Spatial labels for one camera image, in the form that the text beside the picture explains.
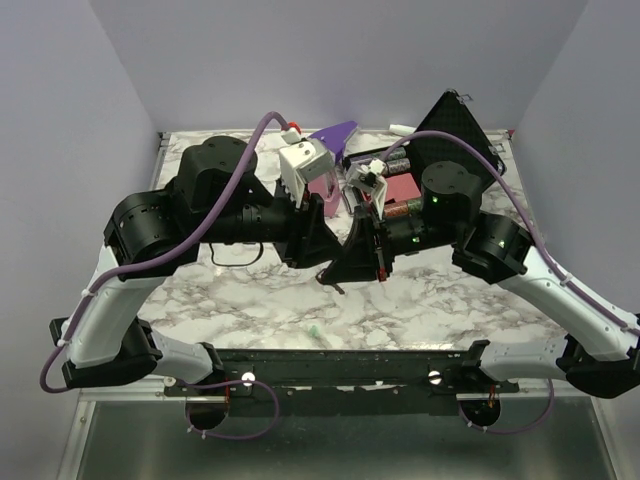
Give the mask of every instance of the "mounting bolt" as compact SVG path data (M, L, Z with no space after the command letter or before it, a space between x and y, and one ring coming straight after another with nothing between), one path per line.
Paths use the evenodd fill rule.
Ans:
M442 375L437 370L429 372L429 383L431 385L440 385L442 383Z
M240 379L245 382L248 382L248 383L243 383L245 387L250 387L251 385L253 385L253 382L256 381L256 376L253 374L253 372L244 372Z

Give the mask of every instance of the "purple object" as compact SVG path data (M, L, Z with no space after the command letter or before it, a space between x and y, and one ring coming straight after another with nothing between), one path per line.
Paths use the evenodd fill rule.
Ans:
M344 122L332 127L323 128L309 135L309 138L317 138L336 157L336 165L342 161L344 149L351 136L356 132L358 124L356 122Z
M332 127L323 128L309 135L317 138L333 153L336 165L342 162L347 142L358 128L356 122L344 122ZM340 185L335 170L316 178L309 183L309 191L318 193L324 200L324 216L333 217L340 206Z

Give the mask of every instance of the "white marble surface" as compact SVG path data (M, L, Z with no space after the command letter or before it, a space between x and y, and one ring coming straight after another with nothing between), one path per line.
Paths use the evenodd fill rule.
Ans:
M158 187L178 171L182 151L214 132L173 134ZM243 140L250 132L215 132ZM348 152L383 147L398 137L356 134ZM276 133L262 138L257 176L273 191L279 176ZM505 178L524 201L509 142L503 142ZM496 185L486 193L483 209L517 218ZM349 231L344 206L327 223L339 238ZM250 261L257 246L216 246L216 260ZM324 265L294 270L281 265L266 246L262 260L246 268L213 266L207 246L198 262L180 268L143 306L140 317L162 333L188 342L211 342L233 348L466 348L489 338L518 342L562 334L562 330L524 300L497 286L462 273L451 264L450 247L399 257L385 283L343 284L345 295L318 284Z

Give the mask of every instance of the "red cap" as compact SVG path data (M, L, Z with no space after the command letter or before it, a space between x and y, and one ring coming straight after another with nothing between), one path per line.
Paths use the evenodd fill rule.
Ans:
M298 124L296 122L289 122L289 128L295 128L296 130L298 130L298 133L300 135L302 135L302 130L300 130L300 127L298 126Z

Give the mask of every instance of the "lavender wall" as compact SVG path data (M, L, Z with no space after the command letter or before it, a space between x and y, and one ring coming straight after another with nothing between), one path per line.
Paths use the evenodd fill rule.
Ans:
M86 0L0 10L0 472L46 480L76 405L38 388L48 322L74 308L115 203L148 186L158 138Z
M422 119L449 87L513 127L586 0L91 0L163 130Z
M640 313L640 3L591 0L515 138L549 249L581 280ZM640 473L640 388L612 402Z

